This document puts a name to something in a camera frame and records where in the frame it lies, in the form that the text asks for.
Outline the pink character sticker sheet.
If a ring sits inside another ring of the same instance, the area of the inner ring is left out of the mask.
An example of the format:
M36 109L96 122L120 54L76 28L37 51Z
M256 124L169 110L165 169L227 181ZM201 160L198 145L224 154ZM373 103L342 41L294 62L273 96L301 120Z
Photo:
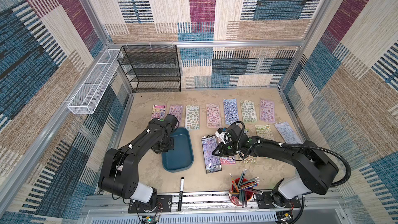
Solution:
M260 100L260 120L275 123L275 103L274 101Z

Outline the pastel sticker sheet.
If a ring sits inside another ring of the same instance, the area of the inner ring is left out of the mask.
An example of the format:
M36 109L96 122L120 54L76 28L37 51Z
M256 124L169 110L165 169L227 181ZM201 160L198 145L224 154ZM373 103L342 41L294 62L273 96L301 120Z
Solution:
M299 136L294 132L289 123L275 123L275 127L287 144L303 144Z

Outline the purple bonbon sticker sheet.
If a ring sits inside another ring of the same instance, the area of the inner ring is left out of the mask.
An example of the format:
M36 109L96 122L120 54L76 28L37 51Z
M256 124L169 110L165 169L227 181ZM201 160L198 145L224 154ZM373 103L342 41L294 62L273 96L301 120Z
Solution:
M217 147L218 141L214 135L202 138L206 174L222 171L220 158L212 154Z

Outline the pink bonbon sticker sheet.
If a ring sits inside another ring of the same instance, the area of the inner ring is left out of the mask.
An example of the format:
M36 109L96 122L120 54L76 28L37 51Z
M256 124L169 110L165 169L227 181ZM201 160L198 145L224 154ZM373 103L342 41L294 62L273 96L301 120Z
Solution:
M206 122L208 128L221 127L220 107L218 104L206 105Z

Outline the blue penguin sticker sheet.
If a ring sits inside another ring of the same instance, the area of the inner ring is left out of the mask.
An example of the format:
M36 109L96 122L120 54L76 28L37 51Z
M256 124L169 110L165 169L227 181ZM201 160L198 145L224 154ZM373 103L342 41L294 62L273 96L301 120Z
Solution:
M238 107L236 99L224 99L224 119L227 125L239 121Z

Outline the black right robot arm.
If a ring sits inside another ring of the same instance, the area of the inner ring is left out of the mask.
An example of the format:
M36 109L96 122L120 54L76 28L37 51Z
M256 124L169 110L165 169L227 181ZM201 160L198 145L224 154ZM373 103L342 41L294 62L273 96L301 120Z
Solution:
M248 137L239 124L237 121L228 128L219 128L215 132L216 138L221 139L221 142L212 155L238 155L243 160L248 156L271 158L295 167L296 176L279 181L269 195L276 207L285 207L289 200L299 195L325 195L329 188L344 182L342 179L335 180L339 168L329 157L333 155L338 158L339 154L318 147L311 141L304 144L286 144L259 136Z

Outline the green dinosaur sticker sheet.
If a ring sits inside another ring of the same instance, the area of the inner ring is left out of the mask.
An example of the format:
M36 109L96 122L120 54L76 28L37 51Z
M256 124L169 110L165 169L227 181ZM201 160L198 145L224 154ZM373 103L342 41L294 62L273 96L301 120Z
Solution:
M186 106L185 128L188 130L200 129L200 107L194 105Z

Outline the panda sticker sheet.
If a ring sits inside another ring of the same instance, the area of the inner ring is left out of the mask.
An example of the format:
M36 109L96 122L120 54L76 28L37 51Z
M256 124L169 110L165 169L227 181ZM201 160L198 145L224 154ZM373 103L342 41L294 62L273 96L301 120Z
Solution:
M249 128L245 128L244 133L245 133L248 137L256 136L256 135L257 135L256 132L255 132L253 129L249 129ZM256 162L257 162L257 161L256 161L256 158L253 157L253 156L248 156L244 161L242 161L242 163L245 163L245 164L254 164L254 163L256 163Z

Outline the pink cat sticker sheet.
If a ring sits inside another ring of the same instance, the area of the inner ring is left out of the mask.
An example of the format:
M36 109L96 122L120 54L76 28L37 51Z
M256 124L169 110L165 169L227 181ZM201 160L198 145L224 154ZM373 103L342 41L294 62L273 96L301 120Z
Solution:
M167 105L153 105L151 118L164 119Z

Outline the teal plastic storage box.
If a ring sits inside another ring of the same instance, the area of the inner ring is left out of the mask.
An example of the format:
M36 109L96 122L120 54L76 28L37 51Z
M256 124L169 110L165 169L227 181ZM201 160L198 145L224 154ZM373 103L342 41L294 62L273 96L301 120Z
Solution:
M162 154L163 168L171 173L189 169L194 162L194 154L189 131L178 128L173 134L174 149Z

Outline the green frog sticker sheet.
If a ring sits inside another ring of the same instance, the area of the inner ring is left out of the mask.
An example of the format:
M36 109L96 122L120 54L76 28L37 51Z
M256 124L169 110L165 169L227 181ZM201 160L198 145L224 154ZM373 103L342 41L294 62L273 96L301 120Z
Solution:
M244 123L255 123L258 121L254 101L241 100L240 105Z

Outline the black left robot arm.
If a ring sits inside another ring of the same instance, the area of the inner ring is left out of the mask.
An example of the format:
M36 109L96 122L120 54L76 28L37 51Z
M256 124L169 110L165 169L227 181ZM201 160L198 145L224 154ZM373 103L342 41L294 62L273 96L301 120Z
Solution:
M99 176L99 189L112 196L134 200L145 212L158 207L157 190L140 183L138 165L149 150L156 154L173 150L172 133L178 125L174 115L168 114L164 119L153 118L133 141L119 149L108 150Z

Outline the green house sticker sheet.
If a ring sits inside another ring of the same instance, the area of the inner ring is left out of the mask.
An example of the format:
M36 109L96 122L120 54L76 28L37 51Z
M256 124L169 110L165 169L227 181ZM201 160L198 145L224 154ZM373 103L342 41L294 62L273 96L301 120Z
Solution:
M266 139L273 140L273 133L269 124L267 125L255 125L257 136Z

